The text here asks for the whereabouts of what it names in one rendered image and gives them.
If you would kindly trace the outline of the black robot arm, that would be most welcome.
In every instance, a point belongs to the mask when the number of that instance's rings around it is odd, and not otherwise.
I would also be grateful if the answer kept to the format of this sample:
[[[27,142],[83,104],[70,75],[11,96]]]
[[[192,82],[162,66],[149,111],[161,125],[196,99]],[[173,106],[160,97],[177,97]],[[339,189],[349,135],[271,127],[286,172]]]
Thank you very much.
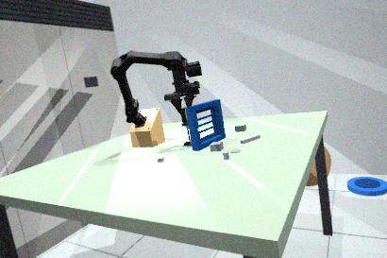
[[[130,50],[127,53],[121,55],[119,58],[114,59],[110,67],[110,73],[113,78],[117,80],[123,99],[125,101],[126,121],[128,123],[132,122],[135,125],[134,128],[143,127],[147,116],[143,116],[138,112],[138,99],[134,99],[132,97],[126,79],[126,70],[133,63],[162,65],[168,68],[168,71],[172,70],[174,80],[186,78],[185,72],[188,77],[202,76],[199,60],[188,63],[187,60],[177,51],[168,51],[166,53],[160,54]],[[190,83],[189,80],[186,80],[186,83],[181,81],[180,91],[182,93],[185,91],[190,94],[194,94],[198,92],[199,88],[199,81],[194,81],[193,83]]]

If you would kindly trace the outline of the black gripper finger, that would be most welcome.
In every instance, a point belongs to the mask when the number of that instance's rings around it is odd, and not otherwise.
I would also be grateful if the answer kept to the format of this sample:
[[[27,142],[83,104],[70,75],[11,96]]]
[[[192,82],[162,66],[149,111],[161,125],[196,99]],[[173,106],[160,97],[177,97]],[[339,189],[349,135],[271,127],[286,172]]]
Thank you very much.
[[[175,108],[177,109],[177,111],[179,112],[179,114],[182,114],[182,108],[181,108],[181,101],[182,99],[179,99],[179,100],[170,100],[169,102],[171,102]]]
[[[193,105],[193,100],[194,100],[195,97],[196,97],[196,95],[188,96],[188,97],[183,97],[187,107],[190,107],[190,106]]]

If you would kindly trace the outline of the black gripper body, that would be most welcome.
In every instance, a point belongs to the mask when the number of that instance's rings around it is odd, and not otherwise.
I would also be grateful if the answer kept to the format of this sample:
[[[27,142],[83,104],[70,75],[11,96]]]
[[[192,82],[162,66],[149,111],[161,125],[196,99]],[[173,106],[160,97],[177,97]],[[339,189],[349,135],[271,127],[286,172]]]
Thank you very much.
[[[174,80],[174,82],[172,83],[173,85],[175,85],[175,89],[176,91],[173,92],[172,94],[167,94],[164,96],[164,101],[167,101],[167,100],[179,100],[181,96],[185,96],[185,97],[188,97],[188,96],[194,96],[194,95],[199,95],[199,90],[197,93],[194,93],[194,94],[190,94],[188,92],[185,92],[182,93],[180,91],[180,86],[181,86],[181,81],[184,81],[184,83],[186,83],[186,78],[181,78],[181,79],[176,79]]]

